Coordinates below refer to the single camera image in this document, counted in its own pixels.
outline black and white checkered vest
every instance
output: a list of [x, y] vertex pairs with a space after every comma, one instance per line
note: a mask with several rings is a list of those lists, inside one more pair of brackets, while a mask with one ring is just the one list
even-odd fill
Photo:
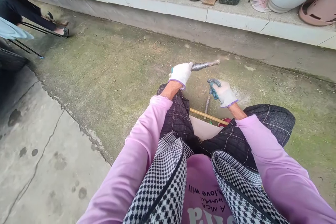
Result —
[[[181, 223], [192, 150], [170, 132], [158, 150], [123, 223]], [[212, 167], [237, 224], [288, 223], [261, 187], [258, 173], [244, 167], [224, 151], [214, 151]]]

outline hand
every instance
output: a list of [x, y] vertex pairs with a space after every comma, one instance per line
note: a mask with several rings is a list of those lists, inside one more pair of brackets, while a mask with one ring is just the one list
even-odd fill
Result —
[[181, 89], [185, 89], [187, 80], [189, 79], [189, 76], [191, 74], [191, 67], [193, 66], [193, 63], [183, 63], [180, 65], [176, 65], [173, 68], [173, 72], [171, 73], [171, 77], [169, 78], [169, 81], [177, 81], [182, 84]]
[[215, 100], [219, 99], [222, 104], [221, 107], [229, 107], [238, 101], [228, 82], [209, 79], [208, 83], [210, 84], [209, 94], [213, 95]]

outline plaid pants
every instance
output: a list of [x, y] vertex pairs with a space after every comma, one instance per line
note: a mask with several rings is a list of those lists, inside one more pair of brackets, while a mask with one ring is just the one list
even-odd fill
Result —
[[[166, 85], [162, 84], [159, 87], [157, 95], [161, 94]], [[174, 130], [177, 136], [181, 137], [193, 150], [194, 154], [204, 154], [211, 157], [213, 151], [220, 149], [229, 153], [246, 167], [258, 171], [251, 148], [235, 120], [232, 120], [213, 138], [201, 142], [194, 135], [189, 118], [189, 108], [189, 100], [184, 98], [179, 90], [173, 98], [173, 105], [166, 114], [160, 138]], [[259, 121], [271, 130], [278, 143], [282, 147], [285, 146], [295, 124], [295, 117], [292, 113], [283, 107], [269, 104], [253, 105], [247, 107], [244, 112], [247, 116], [255, 114]]]

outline tool handle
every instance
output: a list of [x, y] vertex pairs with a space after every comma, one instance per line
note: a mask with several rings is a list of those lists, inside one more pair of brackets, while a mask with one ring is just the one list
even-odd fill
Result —
[[195, 63], [191, 67], [191, 71], [199, 71], [201, 69], [204, 69], [204, 68], [207, 68], [207, 67], [211, 67], [213, 65], [219, 65], [220, 63], [221, 63], [221, 61], [219, 59], [217, 59], [215, 61], [204, 62], [204, 63]]

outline wrist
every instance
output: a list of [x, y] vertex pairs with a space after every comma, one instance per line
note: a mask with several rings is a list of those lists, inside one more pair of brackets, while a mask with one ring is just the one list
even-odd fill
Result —
[[160, 95], [172, 100], [182, 87], [183, 85], [181, 83], [175, 80], [170, 80]]
[[242, 120], [247, 117], [245, 112], [239, 107], [237, 103], [233, 103], [228, 106], [229, 111], [233, 115], [233, 117], [237, 120]]

